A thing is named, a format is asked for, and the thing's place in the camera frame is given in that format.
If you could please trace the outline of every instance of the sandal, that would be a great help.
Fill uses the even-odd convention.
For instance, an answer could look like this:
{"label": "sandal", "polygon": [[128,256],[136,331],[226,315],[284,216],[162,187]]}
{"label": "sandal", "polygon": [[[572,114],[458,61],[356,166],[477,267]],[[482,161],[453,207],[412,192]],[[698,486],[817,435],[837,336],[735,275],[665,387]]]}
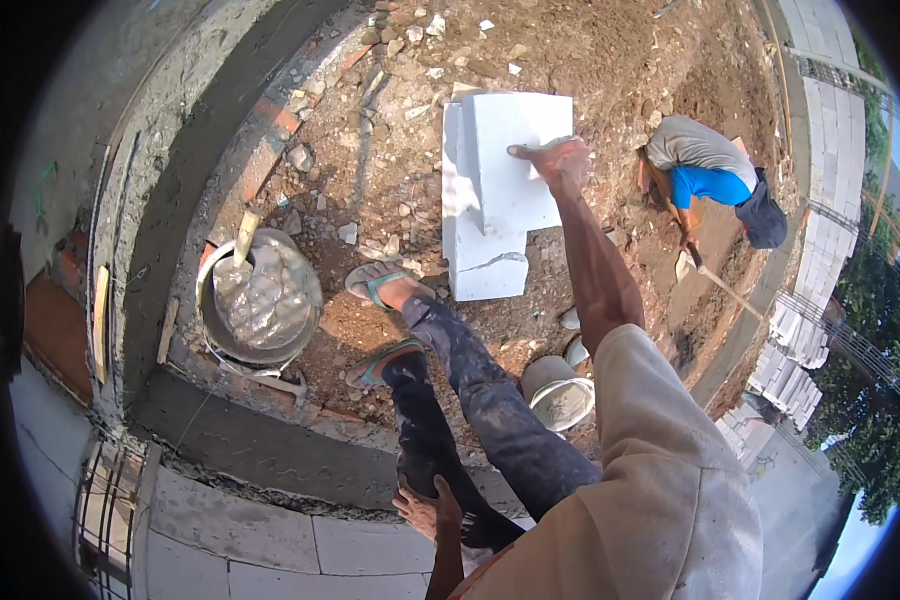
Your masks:
{"label": "sandal", "polygon": [[[380,364],[380,361],[384,360],[388,356],[391,356],[397,351],[407,348],[408,346],[416,346],[420,349],[421,353],[424,352],[424,346],[423,343],[420,342],[420,340],[410,338],[408,340],[404,340],[403,342],[399,342],[396,345],[390,346],[379,354],[374,354],[369,358],[364,358],[356,365],[351,366],[350,369],[346,372],[346,377],[344,378],[346,385],[350,386],[351,388],[357,388],[360,390],[371,390],[372,388],[379,388],[381,386],[387,385],[387,382],[383,379],[375,379],[371,377],[371,373],[373,373],[373,370],[377,368],[377,365]],[[353,374],[361,367],[365,368],[359,376]]]}
{"label": "sandal", "polygon": [[[372,274],[368,273],[369,267],[380,269],[381,267],[379,265],[393,265],[393,263],[376,262],[370,263],[368,265],[360,265],[356,269],[351,270],[350,274],[346,276],[346,279],[343,281],[343,288],[357,298],[363,298],[364,300],[372,301],[374,305],[379,306],[384,310],[397,310],[393,306],[387,306],[386,304],[384,304],[384,301],[380,299],[380,294],[377,294],[377,288],[385,283],[394,282],[403,278],[411,278],[416,282],[417,278],[413,273],[406,269],[388,272],[387,274],[380,275],[378,277],[374,277]],[[354,286],[358,283],[362,283],[363,285],[365,285],[369,294],[365,294],[363,290],[356,289]],[[419,286],[420,291],[430,298],[437,297],[437,294],[429,287],[423,285],[420,282],[417,282],[417,285]]]}

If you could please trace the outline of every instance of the gray shirt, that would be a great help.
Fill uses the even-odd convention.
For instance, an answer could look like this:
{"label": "gray shirt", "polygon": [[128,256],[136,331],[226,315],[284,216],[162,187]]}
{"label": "gray shirt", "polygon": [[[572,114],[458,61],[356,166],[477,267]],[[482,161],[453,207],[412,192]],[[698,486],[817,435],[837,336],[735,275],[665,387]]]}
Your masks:
{"label": "gray shirt", "polygon": [[676,166],[729,171],[746,184],[750,192],[756,188],[756,171],[743,150],[706,125],[681,114],[664,117],[647,142],[647,159],[664,171]]}

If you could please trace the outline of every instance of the construction worker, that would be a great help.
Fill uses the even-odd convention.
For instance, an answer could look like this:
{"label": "construction worker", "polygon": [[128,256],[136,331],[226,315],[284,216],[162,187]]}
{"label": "construction worker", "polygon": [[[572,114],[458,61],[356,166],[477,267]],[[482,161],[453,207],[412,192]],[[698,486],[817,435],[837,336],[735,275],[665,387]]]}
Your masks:
{"label": "construction worker", "polygon": [[771,198],[763,169],[720,132],[684,115],[664,117],[640,158],[680,224],[681,246],[698,243],[703,197],[733,207],[754,248],[777,248],[786,239],[787,216]]}
{"label": "construction worker", "polygon": [[[559,209],[594,357],[600,465],[540,423],[467,324],[411,273],[392,263],[353,270],[347,290],[400,310],[414,335],[353,366],[346,381],[393,390],[393,503],[435,543],[427,600],[756,599],[763,545],[747,475],[644,331],[639,287],[584,200],[587,146],[573,138],[509,153],[532,162]],[[464,471],[424,346],[487,459],[537,521],[530,531],[493,510]],[[481,548],[492,558],[465,577],[462,552]]]}

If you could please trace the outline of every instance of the sky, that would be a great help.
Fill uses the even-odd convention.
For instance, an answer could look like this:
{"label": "sky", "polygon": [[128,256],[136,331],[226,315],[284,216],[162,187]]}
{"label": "sky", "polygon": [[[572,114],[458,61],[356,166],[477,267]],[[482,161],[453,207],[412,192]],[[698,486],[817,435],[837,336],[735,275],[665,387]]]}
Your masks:
{"label": "sky", "polygon": [[863,513],[857,508],[863,492],[857,494],[853,510],[846,520],[846,526],[840,534],[837,553],[830,562],[830,568],[823,578],[816,582],[810,600],[837,600],[851,588],[867,560],[874,554],[880,540],[883,539],[887,527],[893,522],[897,507],[889,510],[887,522],[882,527],[875,527],[863,520]]}

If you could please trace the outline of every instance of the excavated dirt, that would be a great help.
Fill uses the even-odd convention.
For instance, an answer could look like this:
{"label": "excavated dirt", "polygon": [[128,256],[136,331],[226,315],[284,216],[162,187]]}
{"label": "excavated dirt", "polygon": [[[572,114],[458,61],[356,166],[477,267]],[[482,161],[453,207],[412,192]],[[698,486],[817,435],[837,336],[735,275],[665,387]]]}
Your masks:
{"label": "excavated dirt", "polygon": [[[379,44],[339,81],[329,81],[290,144],[306,144],[315,167],[303,174],[282,160],[257,198],[258,206],[269,212],[267,220],[278,227],[285,226],[292,210],[301,215],[302,232],[294,239],[317,270],[327,299],[320,330],[295,363],[311,386],[310,402],[349,420],[388,430],[396,426],[386,390],[360,395],[342,380],[349,366],[409,334],[399,315],[344,290],[347,273],[369,259],[346,244],[338,228],[357,224],[358,245],[371,240],[386,245],[396,234],[404,265],[418,271],[442,297],[447,294],[439,161],[442,106],[454,82],[574,97],[576,130],[595,153],[584,198],[598,221],[616,231],[626,264],[640,283],[650,336],[692,386],[739,308],[702,275],[690,273],[677,284],[680,233],[669,213],[645,202],[637,191],[635,150],[647,141],[661,114],[686,114],[728,138],[742,138],[754,164],[778,174],[785,145],[778,134],[776,83],[750,5],[694,0],[655,20],[655,3],[624,1],[402,4],[389,21],[402,20],[391,25],[396,35],[407,41],[407,27],[429,25],[438,6],[447,24],[443,39],[424,35],[420,43],[407,42],[395,57],[388,57],[386,45]],[[414,18],[418,7],[426,8],[427,15]],[[481,31],[478,24],[484,19],[494,27]],[[455,64],[460,56],[466,56],[468,66],[459,66],[461,60]],[[361,114],[365,86],[378,64],[388,80],[372,110]],[[510,74],[508,64],[521,67],[519,74]],[[443,69],[437,78],[427,75],[433,67]],[[408,119],[406,112],[418,107],[429,108]],[[289,204],[278,207],[281,197]],[[409,215],[400,215],[401,203],[410,207]],[[710,269],[746,293],[766,254],[749,246],[731,208],[705,204],[700,250]],[[534,359],[563,354],[574,336],[558,324],[574,303],[562,230],[530,232],[527,257],[524,295],[444,300],[515,378]],[[485,464],[453,390],[436,359],[430,359],[437,397],[461,457],[470,465]],[[578,371],[590,376],[589,369],[586,361]],[[596,458],[592,414],[565,435]]]}

